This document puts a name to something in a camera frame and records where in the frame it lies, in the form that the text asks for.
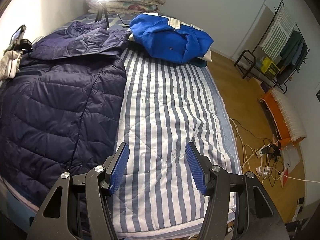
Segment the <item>blue jacket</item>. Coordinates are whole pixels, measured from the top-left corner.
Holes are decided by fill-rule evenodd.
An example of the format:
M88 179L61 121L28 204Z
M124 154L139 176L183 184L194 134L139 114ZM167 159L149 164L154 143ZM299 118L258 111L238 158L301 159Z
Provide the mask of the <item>blue jacket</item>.
M141 14L130 22L135 41L143 45L151 57L185 64L203 57L213 40L204 31L181 24L180 29L168 25L168 18Z
M74 22L41 39L0 89L0 174L40 206L65 171L86 173L113 155L130 34Z

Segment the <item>metal screw cap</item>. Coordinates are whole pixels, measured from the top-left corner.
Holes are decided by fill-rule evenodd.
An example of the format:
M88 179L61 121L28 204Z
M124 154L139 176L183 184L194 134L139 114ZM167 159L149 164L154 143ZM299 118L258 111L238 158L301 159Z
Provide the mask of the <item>metal screw cap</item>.
M247 172L247 177L250 178L250 179L253 179L254 178L254 173L249 171Z
M221 170L221 168L220 168L218 165L213 165L213 166L211 167L211 170L218 172L218 171Z
M100 171L103 171L103 166L97 166L97 167L95 167L94 168L94 170L96 171L96 172L100 172Z
M67 177L69 177L70 173L69 172L64 172L61 174L61 178L66 179Z

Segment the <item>drying rack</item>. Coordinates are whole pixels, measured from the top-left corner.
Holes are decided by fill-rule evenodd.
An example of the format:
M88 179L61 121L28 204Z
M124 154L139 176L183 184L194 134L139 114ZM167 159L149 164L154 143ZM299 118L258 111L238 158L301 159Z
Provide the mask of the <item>drying rack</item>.
M299 70L298 70L298 69L295 69L295 70L290 74L290 76L283 82L283 84L280 84L280 83L277 81L276 78L270 79L267 75L265 75L265 73L263 73L263 72L260 70L260 68L256 65L256 64L257 64L257 58L256 58L256 56L254 55L255 50L258 48L258 46L260 45L260 43L263 41L264 37L265 37L266 34L268 33L268 31L269 31L270 27L272 26L272 24L273 24L273 22L274 22L274 20L275 20L275 18L276 18L276 16L277 16L277 14L278 14L278 12L279 12L279 10L280 10L280 8L281 8L282 5L284 5L283 0L281 0L278 8L276 9L275 15L273 16L271 22L269 23L269 26L267 27L266 31L264 32L264 34L263 34L262 37L260 38L260 40L259 40L259 42L257 43L257 45L255 46L255 48L254 48L252 51L250 51L250 50L248 50L248 49L244 50L244 51L241 53L241 55L239 56L238 60L235 62L234 66L235 66L235 67L238 67L239 70L241 71L241 73L243 74L242 79L245 79L247 76L248 76L248 77L255 77L256 79L258 79L258 80L260 80L261 82L264 82L264 83L265 83L265 81L264 81L263 79L261 79L259 76L257 76L257 75L253 72L253 70L254 70L256 73L262 74L266 79L268 79L268 80L273 84L272 87L278 87L278 88L280 88L280 89L282 90L282 92L285 94L285 93L287 92L287 90L288 90L288 87L287 87L286 83L287 83L288 81L291 82L292 76L293 76L296 72L299 73ZM302 35L302 33L301 33L301 31L300 31L300 29L299 29L299 27L298 27L297 24L296 24L296 26L297 26L297 29L299 30L299 32L300 32L300 34L301 34L301 36L302 36L305 44L307 45L307 43L306 43L306 41L305 41L305 39L304 39L304 37L303 37L303 35ZM308 46L307 46L307 54L306 54L306 56L308 55L309 51L310 51L310 49L309 49ZM245 55L246 53L250 54L250 55L252 56L253 60L249 59L249 58ZM240 60L241 60L242 58L244 58L244 59L250 64L250 67L249 67L249 68L245 68L245 67L243 67L243 66L241 66L241 65L239 64L239 62L240 62Z

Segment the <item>bed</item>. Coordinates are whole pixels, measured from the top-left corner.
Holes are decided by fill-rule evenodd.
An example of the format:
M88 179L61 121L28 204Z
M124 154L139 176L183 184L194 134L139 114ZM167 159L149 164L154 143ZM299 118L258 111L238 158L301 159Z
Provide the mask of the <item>bed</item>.
M93 23L95 17L85 14L76 20ZM133 17L112 14L110 28L127 29ZM212 163L241 174L223 100L208 68L176 65L131 49L124 51L122 59L127 83L116 148L127 142L130 157L110 205L118 237L193 236L200 231L208 198L196 189L184 156L186 144L194 142ZM26 192L4 179L0 179L0 208L26 232L38 210ZM234 217L235 196L231 194L228 221Z

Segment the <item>floral blanket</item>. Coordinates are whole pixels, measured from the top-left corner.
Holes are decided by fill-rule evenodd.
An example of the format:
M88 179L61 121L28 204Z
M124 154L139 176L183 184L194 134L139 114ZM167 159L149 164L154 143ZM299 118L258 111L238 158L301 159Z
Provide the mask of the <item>floral blanket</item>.
M96 13L101 8L97 0L87 0L87 4L90 13ZM144 12L159 12L160 6L164 4L165 0L111 0L106 2L106 7L109 12L138 15Z

